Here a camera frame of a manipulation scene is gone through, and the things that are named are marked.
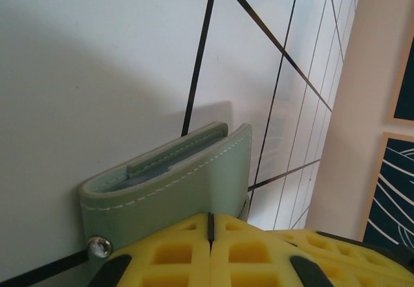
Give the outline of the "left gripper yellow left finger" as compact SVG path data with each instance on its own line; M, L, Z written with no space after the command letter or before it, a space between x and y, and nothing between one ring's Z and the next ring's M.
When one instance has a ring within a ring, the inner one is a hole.
M209 213L190 218L115 251L89 286L208 286Z

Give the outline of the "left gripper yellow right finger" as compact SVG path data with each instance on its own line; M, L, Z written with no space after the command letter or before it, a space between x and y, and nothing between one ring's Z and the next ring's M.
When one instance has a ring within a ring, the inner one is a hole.
M314 259L277 236L210 214L210 286L328 286Z

